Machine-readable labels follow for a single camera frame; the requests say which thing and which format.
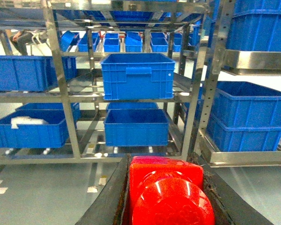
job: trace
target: epoxy floor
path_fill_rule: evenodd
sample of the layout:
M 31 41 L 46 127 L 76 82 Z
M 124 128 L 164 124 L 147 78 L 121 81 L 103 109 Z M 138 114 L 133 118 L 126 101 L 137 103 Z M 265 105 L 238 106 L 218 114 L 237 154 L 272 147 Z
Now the epoxy floor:
M 50 55 L 46 45 L 43 49 Z M 89 66 L 86 59 L 77 61 L 80 68 Z M 192 62 L 188 62 L 186 71 L 191 74 L 191 70 Z M 221 73 L 220 80 L 250 81 L 281 90 L 281 77 L 235 77 Z M 0 104 L 0 118 L 20 105 Z M 92 107 L 81 104 L 82 109 Z M 173 105 L 169 104 L 170 115 L 172 110 Z M 0 173 L 0 188 L 8 188 L 0 195 L 0 225 L 74 225 L 102 190 L 98 185 L 101 176 L 110 177 L 115 168 L 115 163 L 8 165 Z M 281 166 L 216 170 L 250 205 L 274 224 L 281 225 Z M 98 193 L 87 193 L 90 186 L 98 187 Z

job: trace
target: blue crate rim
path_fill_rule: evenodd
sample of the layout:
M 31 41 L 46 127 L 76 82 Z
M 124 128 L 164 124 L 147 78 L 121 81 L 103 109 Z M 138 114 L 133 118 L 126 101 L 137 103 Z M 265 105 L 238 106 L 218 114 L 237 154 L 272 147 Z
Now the blue crate rim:
M 168 117 L 166 116 L 166 114 L 165 114 L 165 112 L 164 112 L 164 110 L 163 109 L 125 109 L 125 110 L 129 110 L 129 111 L 144 111 L 144 110 L 154 110 L 154 111 L 162 111 L 163 112 L 163 114 L 164 114 L 164 117 L 165 117 L 165 119 L 167 120 L 167 122 L 166 123 L 106 123 L 106 120 L 107 120 L 107 118 L 108 118 L 108 116 L 109 116 L 109 114 L 113 111 L 113 110 L 123 110 L 123 109 L 109 109 L 108 110 L 108 112 L 107 112 L 107 114 L 106 114 L 106 117 L 105 117 L 105 119 L 104 119 L 104 122 L 103 122 L 103 124 L 104 125 L 139 125 L 139 124 L 143 124 L 143 125 L 146 125 L 146 124 L 169 124 L 169 119 L 168 119 Z
M 99 37 L 96 37 L 96 38 L 93 38 L 93 40 L 96 40 L 95 42 L 93 43 L 96 43 L 97 40 L 100 39 Z M 80 42 L 83 40 L 83 38 L 80 38 L 80 40 L 77 42 L 77 45 L 88 45 L 88 44 L 80 44 Z
M 225 131 L 228 132 L 255 132 L 255 131 L 281 131 L 281 127 L 227 127 L 223 122 L 214 114 L 210 114 L 210 117 L 216 121 Z
M 109 56 L 107 56 L 103 61 L 101 61 L 100 62 L 100 64 L 105 64 L 105 65 L 109 65 L 109 64 L 125 64 L 125 65 L 131 65 L 131 64 L 136 64 L 135 62 L 113 62 L 113 63 L 105 63 L 105 61 L 109 58 L 109 57 L 111 57 L 112 55 L 123 55 L 122 53 L 114 53 L 114 54 L 110 54 Z M 130 54 L 130 55 L 132 55 L 132 56 L 135 56 L 135 53 L 125 53 L 125 55 L 128 55 L 128 54 Z M 169 62 L 150 62 L 149 64 L 168 64 L 168 63 L 176 63 L 176 61 L 174 61 L 174 60 L 172 60 L 172 59 L 170 59 L 169 57 L 166 57 L 164 54 L 162 54 L 162 53 L 155 53 L 155 52 L 152 52 L 152 53 L 139 53 L 139 54 L 155 54 L 155 55 L 161 55 L 162 57 L 164 57 L 164 58 L 166 58 L 166 59 L 168 59 L 169 60 Z
M 136 40 L 136 39 L 134 39 L 133 37 L 129 37 L 129 36 L 127 36 L 126 38 L 125 38 L 125 42 L 126 42 L 126 40 L 127 39 L 132 39 L 133 41 L 136 41 L 136 42 L 141 42 L 142 43 L 142 40 Z
M 164 39 L 165 42 L 167 43 L 167 45 L 169 44 L 169 42 L 167 41 L 167 39 L 166 39 L 165 37 L 164 37 L 164 38 L 163 38 L 163 37 L 159 37 L 159 38 L 154 38 L 154 39 L 155 39 L 155 40 L 156 40 L 156 39 Z M 151 39 L 151 45 L 153 45 L 153 46 L 166 46 L 166 45 L 154 45 L 154 44 L 153 44 L 153 39 Z
M 63 109 L 21 109 L 21 108 L 23 108 L 24 106 L 26 106 L 26 105 L 29 105 L 29 104 L 38 104 L 38 103 L 27 103 L 27 104 L 24 104 L 24 105 L 22 105 L 22 106 L 20 106 L 20 107 L 17 107 L 15 110 L 16 111 L 19 111 L 19 110 L 63 110 Z M 71 105 L 71 108 L 73 107 L 76 107 L 77 105 L 79 105 L 79 102 L 76 102 L 76 103 L 73 103 L 73 105 Z
M 122 109 L 109 109 L 108 107 L 110 106 L 111 103 L 113 103 L 113 102 L 108 103 L 108 105 L 107 105 L 107 107 L 106 107 L 106 110 L 122 110 Z M 157 107 L 156 109 L 159 109 L 156 102 L 151 102 L 151 103 L 154 103 L 154 105 Z
M 108 39 L 104 39 L 104 43 L 103 43 L 104 45 L 105 45 L 106 40 L 118 40 L 118 43 L 121 44 L 119 38 L 108 38 Z
M 277 91 L 279 93 L 281 93 L 281 91 L 278 91 L 278 90 L 275 90 L 275 89 L 272 89 L 272 88 L 268 88 L 268 89 L 271 89 L 271 90 L 274 90 L 274 91 Z M 234 96 L 234 95 L 231 95 L 219 88 L 216 88 L 216 92 L 224 95 L 224 96 L 227 96 L 233 100 L 255 100 L 255 101 L 267 101 L 268 99 L 271 99 L 271 100 L 281 100 L 281 96 Z
M 233 18 L 240 17 L 243 15 L 253 15 L 253 14 L 262 14 L 262 15 L 281 15 L 281 10 L 277 9 L 252 9 L 243 11 L 240 13 L 233 14 Z
M 14 114 L 14 113 L 16 113 L 16 112 L 22 112 L 22 111 L 27 111 L 27 110 L 18 110 L 18 111 L 15 111 L 15 112 L 13 112 L 13 113 L 11 113 L 11 114 L 5 116 L 5 117 L 2 117 L 2 118 L 0 119 L 0 121 L 3 120 L 3 119 L 6 119 L 7 117 L 11 116 L 12 114 Z M 43 110 L 43 109 L 34 109 L 33 111 L 44 111 L 44 110 Z M 57 126 L 57 125 L 62 124 L 65 120 L 66 120 L 66 117 L 64 117 L 64 119 L 61 120 L 59 123 L 54 123 L 54 124 L 18 124 L 17 126 L 18 126 L 18 127 L 21 127 L 21 126 L 35 126 L 35 127 L 36 127 L 36 126 L 38 126 L 38 127 L 43 127 L 43 126 Z M 11 124 L 0 124 L 0 126 L 11 127 Z

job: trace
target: metal rack frame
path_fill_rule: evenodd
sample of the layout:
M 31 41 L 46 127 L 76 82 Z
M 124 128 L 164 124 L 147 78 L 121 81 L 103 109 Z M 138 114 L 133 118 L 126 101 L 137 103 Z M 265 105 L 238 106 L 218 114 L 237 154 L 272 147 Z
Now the metal rack frame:
M 197 20 L 204 20 L 207 14 L 213 12 L 213 8 L 203 0 L 196 2 L 152 2 L 150 1 L 109 1 L 108 3 L 92 3 L 90 0 L 14 0 L 13 4 L 6 5 L 5 1 L 0 0 L 0 9 L 8 10 L 8 8 L 35 8 L 42 9 L 44 12 L 44 20 L 31 19 L 10 19 L 20 21 L 36 21 L 45 22 L 48 30 L 49 40 L 51 43 L 52 55 L 56 67 L 57 78 L 60 92 L 44 92 L 44 93 L 21 93 L 8 92 L 0 93 L 0 102 L 62 102 L 67 125 L 70 134 L 70 142 L 64 148 L 52 150 L 50 155 L 34 155 L 40 150 L 16 150 L 12 155 L 4 156 L 0 151 L 0 164 L 42 164 L 42 163 L 85 163 L 85 162 L 118 162 L 121 154 L 114 154 L 115 148 L 106 147 L 102 139 L 103 131 L 95 130 L 99 121 L 105 116 L 105 111 L 100 110 L 98 103 L 108 102 L 103 98 L 103 93 L 98 91 L 101 86 L 97 82 L 101 79 L 101 71 L 95 69 L 95 60 L 106 57 L 110 53 L 94 52 L 92 47 L 91 35 L 94 30 L 129 30 L 131 27 L 118 27 L 118 23 L 145 23 L 145 27 L 133 27 L 133 30 L 144 31 L 144 52 L 150 52 L 150 31 L 168 31 L 170 32 L 169 51 L 167 55 L 179 57 L 178 73 L 174 76 L 174 87 L 177 91 L 174 93 L 173 99 L 142 99 L 126 102 L 164 102 L 164 109 L 167 110 L 167 103 L 175 103 L 173 120 L 169 125 L 169 145 L 162 148 L 154 148 L 155 152 L 166 151 L 168 156 L 179 159 L 186 159 L 188 154 L 195 151 L 202 156 L 212 166 L 246 166 L 246 165 L 281 165 L 281 143 L 279 151 L 276 152 L 219 152 L 212 143 L 205 130 L 210 115 L 211 105 L 214 99 L 214 93 L 218 81 L 219 73 L 223 66 L 229 66 L 229 71 L 233 75 L 281 75 L 281 52 L 242 52 L 226 49 L 226 41 L 228 31 L 232 21 L 234 5 L 236 0 L 222 0 L 215 25 L 214 37 L 211 48 L 207 47 L 206 37 L 201 37 L 198 48 L 188 46 L 188 34 L 190 32 L 190 24 Z M 108 19 L 107 21 L 94 20 L 75 20 L 63 21 L 55 20 L 55 9 L 67 10 L 96 10 L 101 11 Z M 154 12 L 149 22 L 117 22 L 111 20 L 110 11 L 147 11 Z M 159 22 L 161 12 L 171 12 L 172 17 L 169 21 Z M 175 17 L 175 12 L 180 12 L 180 17 Z M 201 14 L 199 18 L 191 22 L 183 22 L 191 13 Z M 109 23 L 109 26 L 102 26 L 100 23 Z M 89 39 L 89 52 L 61 52 L 59 49 L 59 31 L 61 30 L 86 30 Z M 183 44 L 180 56 L 172 52 L 174 32 L 183 30 Z M 0 31 L 0 39 L 2 41 L 6 54 L 11 54 L 8 41 L 3 31 Z M 62 56 L 88 56 L 90 70 L 79 70 L 79 76 L 70 82 L 66 82 L 64 71 L 61 63 Z M 273 59 L 280 60 L 280 63 L 272 63 Z M 194 75 L 192 79 L 184 76 L 186 73 L 186 61 L 194 60 Z M 200 113 L 200 120 L 195 121 L 195 110 L 198 101 L 200 83 L 203 74 L 203 68 L 206 62 L 211 61 L 207 65 L 207 76 L 204 83 L 203 100 L 204 104 Z M 92 88 L 92 91 L 82 91 L 84 88 Z M 86 131 L 75 130 L 73 115 L 71 113 L 70 103 L 94 103 L 95 110 L 82 112 L 81 120 L 91 121 Z M 182 110 L 180 103 L 190 103 L 189 113 L 186 116 Z M 183 133 L 178 129 L 179 117 L 183 122 L 187 121 Z M 92 152 L 85 150 L 90 145 L 89 139 L 95 136 L 93 140 Z M 97 152 L 102 152 L 100 156 L 96 156 Z
M 70 134 L 69 141 L 61 149 L 52 150 L 49 155 L 39 154 L 42 150 L 38 149 L 20 149 L 14 150 L 10 155 L 2 155 L 4 150 L 0 150 L 0 164 L 42 164 L 42 163 L 85 163 L 85 162 L 118 162 L 121 160 L 121 153 L 129 150 L 129 148 L 117 148 L 117 147 L 107 147 L 104 144 L 104 132 L 102 130 L 95 130 L 96 125 L 99 121 L 102 121 L 105 117 L 105 111 L 100 110 L 98 103 L 108 102 L 104 100 L 104 93 L 98 91 L 97 82 L 101 81 L 101 71 L 95 69 L 95 60 L 101 59 L 107 56 L 109 53 L 94 52 L 92 46 L 92 31 L 94 30 L 130 30 L 131 27 L 118 27 L 118 23 L 145 23 L 145 27 L 133 27 L 133 30 L 145 30 L 144 32 L 144 52 L 151 52 L 150 49 L 150 31 L 168 31 L 170 32 L 169 39 L 169 51 L 167 53 L 168 57 L 172 58 L 179 57 L 176 53 L 173 53 L 173 40 L 174 32 L 183 29 L 183 43 L 184 50 L 188 48 L 188 34 L 190 32 L 190 23 L 183 22 L 182 20 L 191 13 L 197 13 L 206 15 L 210 12 L 210 7 L 207 3 L 203 1 L 186 2 L 186 3 L 176 3 L 176 2 L 151 2 L 146 1 L 112 1 L 109 4 L 91 3 L 91 1 L 85 0 L 35 0 L 27 3 L 23 0 L 14 0 L 14 8 L 38 8 L 42 9 L 44 13 L 44 20 L 31 20 L 31 19 L 10 19 L 11 21 L 34 21 L 43 22 L 45 21 L 45 28 L 49 36 L 52 56 L 54 65 L 56 68 L 58 85 L 60 92 L 43 92 L 43 93 L 23 93 L 23 92 L 5 92 L 0 93 L 0 102 L 61 102 L 64 107 L 67 126 Z M 0 10 L 5 9 L 6 6 L 4 2 L 0 3 Z M 89 40 L 89 52 L 62 52 L 59 49 L 59 31 L 63 30 L 62 23 L 59 23 L 55 18 L 55 9 L 79 9 L 79 10 L 98 10 L 103 12 L 107 16 L 108 21 L 94 21 L 94 20 L 80 20 L 80 21 L 69 21 L 63 20 L 63 23 L 72 22 L 75 24 L 75 30 L 86 30 Z M 149 11 L 155 12 L 149 22 L 117 22 L 112 21 L 111 17 L 108 16 L 109 11 Z M 161 12 L 171 12 L 172 16 L 168 22 L 159 22 L 161 17 Z M 180 17 L 175 16 L 175 12 L 182 12 Z M 110 26 L 102 26 L 100 23 L 109 23 Z M 2 43 L 8 46 L 8 41 L 6 38 L 1 39 Z M 11 54 L 7 52 L 8 47 L 4 48 L 6 54 Z M 183 77 L 185 72 L 186 57 L 183 56 L 184 50 L 181 51 L 182 63 L 179 64 L 180 75 L 175 74 L 174 83 L 176 86 L 176 91 L 174 92 L 174 98 L 172 99 L 140 99 L 134 101 L 126 102 L 164 102 L 164 109 L 167 110 L 167 103 L 183 103 L 196 101 L 198 98 L 198 92 L 200 86 L 192 83 L 191 79 Z M 204 62 L 206 51 L 200 51 L 197 55 L 198 60 Z M 88 56 L 90 70 L 78 70 L 79 76 L 70 82 L 66 82 L 61 57 L 62 56 Z M 92 91 L 82 91 L 84 88 L 92 88 Z M 81 120 L 91 121 L 89 128 L 86 131 L 76 130 L 74 126 L 73 115 L 70 107 L 70 103 L 94 103 L 95 110 L 82 111 Z M 179 131 L 176 123 L 171 121 L 171 117 L 168 115 L 170 120 L 169 125 L 169 144 L 165 147 L 139 147 L 139 152 L 147 151 L 154 153 L 167 153 L 169 156 L 174 158 L 183 158 L 187 156 L 187 151 L 189 149 L 190 132 L 185 133 L 185 137 Z M 88 152 L 87 146 L 92 145 L 94 150 Z M 102 152 L 101 155 L 96 155 L 96 150 Z

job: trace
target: blue plastic crate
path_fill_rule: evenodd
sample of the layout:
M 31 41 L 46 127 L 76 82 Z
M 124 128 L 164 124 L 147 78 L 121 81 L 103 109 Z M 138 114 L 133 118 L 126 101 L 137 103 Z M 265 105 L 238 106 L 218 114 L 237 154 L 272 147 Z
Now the blue plastic crate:
M 104 52 L 106 52 L 106 53 L 120 52 L 120 40 L 119 39 L 105 39 L 104 40 Z
M 151 12 L 129 12 L 129 11 L 111 11 L 111 15 L 115 21 L 149 21 L 153 13 Z M 146 24 L 133 24 L 133 23 L 119 23 L 120 27 L 126 26 L 139 26 L 145 27 Z
M 165 53 L 168 51 L 168 42 L 165 38 L 151 39 L 151 48 L 154 53 Z
M 234 12 L 241 13 L 255 9 L 281 10 L 281 0 L 237 0 Z
M 281 52 L 281 11 L 252 10 L 233 17 L 227 49 Z
M 181 44 L 182 44 L 182 39 L 180 39 L 180 38 L 174 39 L 174 46 L 173 46 L 174 52 L 180 52 L 181 51 Z
M 281 139 L 281 127 L 227 127 L 214 115 L 209 118 L 207 133 L 224 152 L 275 151 Z
M 175 61 L 163 54 L 111 54 L 101 64 L 106 100 L 173 97 Z
M 63 52 L 66 52 L 70 46 L 76 45 L 79 39 L 80 39 L 80 35 L 78 32 L 66 31 L 61 36 L 61 41 L 60 41 L 61 50 Z
M 168 120 L 161 109 L 109 110 L 104 121 L 107 146 L 166 146 Z
M 110 109 L 158 109 L 154 102 L 111 102 L 106 110 Z
M 165 38 L 165 34 L 162 32 L 151 33 L 151 38 Z
M 76 77 L 76 58 L 62 61 L 66 79 Z M 0 56 L 0 91 L 45 91 L 57 84 L 50 56 Z
M 104 21 L 106 20 L 104 15 L 100 11 L 83 11 L 83 13 L 88 16 L 88 19 L 93 19 L 91 18 L 92 16 L 96 21 Z M 109 23 L 101 23 L 102 26 L 109 26 Z
M 130 35 L 125 38 L 126 52 L 140 53 L 142 52 L 142 41 L 140 36 Z
M 97 50 L 97 45 L 100 42 L 100 39 L 98 37 L 93 38 L 93 50 L 94 52 Z M 78 49 L 80 52 L 88 52 L 88 40 L 87 38 L 82 38 L 78 43 Z
M 169 40 L 169 38 L 170 38 L 170 33 L 168 33 L 168 35 L 167 35 L 167 40 Z M 182 40 L 182 34 L 180 34 L 180 33 L 175 33 L 174 34 L 174 38 L 180 38 L 181 40 Z
M 81 117 L 79 103 L 71 103 L 74 121 Z M 62 103 L 28 103 L 19 108 L 18 110 L 63 110 Z
M 281 127 L 281 92 L 249 82 L 218 82 L 211 112 L 228 127 Z
M 140 33 L 139 33 L 139 32 L 134 32 L 134 31 L 128 31 L 128 32 L 126 32 L 126 36 L 127 36 L 127 37 L 129 37 L 130 35 L 132 35 L 132 36 L 135 36 L 135 35 L 139 36 Z
M 119 33 L 106 33 L 105 39 L 119 39 Z
M 18 129 L 12 129 L 11 119 L 18 116 L 43 119 L 49 124 L 18 125 Z M 0 119 L 0 148 L 60 148 L 68 137 L 62 110 L 18 110 Z

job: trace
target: metal shelf support post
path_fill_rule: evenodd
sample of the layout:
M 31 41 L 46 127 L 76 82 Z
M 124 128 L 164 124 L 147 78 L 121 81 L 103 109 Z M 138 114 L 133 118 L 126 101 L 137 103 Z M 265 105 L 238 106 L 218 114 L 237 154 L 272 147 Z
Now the metal shelf support post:
M 89 47 L 89 66 L 90 71 L 92 71 L 95 68 L 95 58 L 94 58 L 94 48 L 93 48 L 93 33 L 92 29 L 87 29 L 87 35 L 88 35 L 88 47 Z M 92 83 L 93 86 L 96 86 L 97 81 L 96 77 L 94 77 L 94 81 Z M 98 89 L 96 87 L 93 87 L 93 92 L 97 92 Z M 95 111 L 98 113 L 100 112 L 99 109 L 99 103 L 94 103 Z
M 12 48 L 10 46 L 8 36 L 7 36 L 6 32 L 3 31 L 3 30 L 0 30 L 0 41 L 2 43 L 5 54 L 6 55 L 13 55 L 13 51 L 12 51 Z
M 65 78 L 65 72 L 63 69 L 62 56 L 59 47 L 57 25 L 55 24 L 54 13 L 51 7 L 51 3 L 48 0 L 42 0 L 42 4 L 44 9 L 44 18 L 46 20 L 46 28 L 50 40 L 53 62 L 55 65 L 56 76 L 61 93 L 61 101 L 64 108 L 66 121 L 67 121 L 67 128 L 69 131 L 71 145 L 73 149 L 73 155 L 75 158 L 80 158 L 81 155 L 79 151 L 78 139 L 77 139 L 76 129 L 74 125 L 71 103 L 67 90 L 67 82 Z
M 224 0 L 221 1 L 220 4 L 211 51 L 207 60 L 208 62 L 212 60 L 212 63 L 207 66 L 206 80 L 203 90 L 204 103 L 201 118 L 198 126 L 195 126 L 192 131 L 194 141 L 191 145 L 191 150 L 197 152 L 198 154 L 201 154 L 199 143 L 200 140 L 203 140 L 205 137 L 211 106 L 214 100 L 215 89 L 224 61 L 226 42 L 232 21 L 235 2 L 236 0 Z
M 206 14 L 204 16 L 202 16 L 202 19 L 201 19 L 202 23 L 200 25 L 201 29 L 203 29 L 203 24 L 204 24 L 205 19 L 206 19 Z M 188 110 L 185 134 L 184 134 L 184 139 L 183 139 L 183 146 L 182 146 L 182 153 L 181 153 L 182 160 L 187 159 L 188 152 L 189 152 L 189 149 L 191 146 L 192 127 L 193 127 L 194 116 L 195 116 L 195 112 L 196 112 L 196 108 L 197 108 L 200 83 L 201 83 L 202 74 L 203 74 L 203 67 L 204 67 L 206 52 L 207 52 L 207 46 L 206 46 L 206 44 L 204 44 L 202 42 L 202 39 L 200 38 L 197 65 L 195 68 L 194 77 L 192 78 L 192 80 L 193 80 L 192 97 L 189 102 L 190 106 L 189 106 L 189 110 Z

